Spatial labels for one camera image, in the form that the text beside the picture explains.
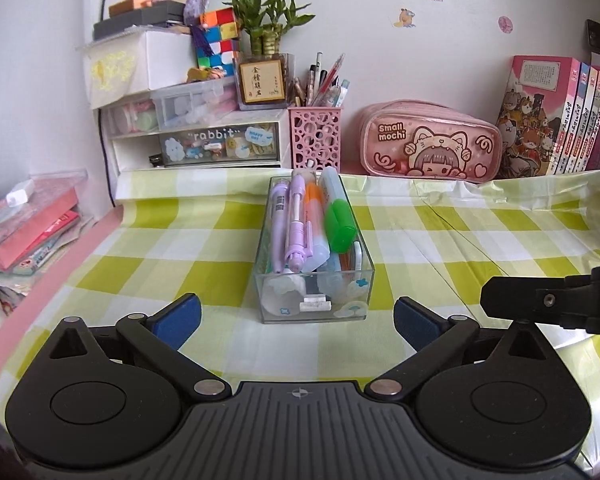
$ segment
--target green highlighter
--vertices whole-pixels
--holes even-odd
[[[329,248],[334,253],[345,254],[356,239],[358,228],[335,168],[324,168],[318,185],[324,195],[324,230]]]

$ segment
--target yellow checkered tablecloth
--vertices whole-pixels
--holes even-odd
[[[184,292],[203,322],[181,352],[241,380],[362,383],[413,350],[392,307],[411,296],[442,316],[465,313],[505,326],[479,306],[491,277],[565,276],[600,266],[600,172],[481,186],[344,176],[376,266],[366,320],[263,325],[251,279],[267,186],[284,170],[138,171],[123,174],[122,225],[42,310],[0,374],[0,418],[18,378],[64,316],[90,326],[152,314]],[[594,410],[583,454],[600,464],[600,336],[546,328]]]

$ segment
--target pink pencil case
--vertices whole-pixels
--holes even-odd
[[[500,168],[500,131],[451,108],[392,101],[364,108],[359,120],[360,161],[371,175],[480,184]]]

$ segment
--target lavender mechanical pencil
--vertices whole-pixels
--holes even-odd
[[[311,222],[304,231],[304,177],[296,174],[291,179],[289,191],[289,228],[286,239],[286,263],[292,272],[300,272],[304,261],[313,254]]]
[[[282,180],[271,190],[271,240],[269,244],[271,270],[281,274],[285,268],[286,222],[288,218],[289,182]]]

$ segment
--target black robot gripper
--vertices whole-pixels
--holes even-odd
[[[194,294],[111,327],[66,317],[5,421],[29,471],[49,480],[586,478],[573,459],[590,407],[535,322],[600,333],[600,268],[493,278],[481,305],[510,327],[400,298],[395,327],[417,352],[363,392],[335,381],[232,393],[178,352],[200,324]]]

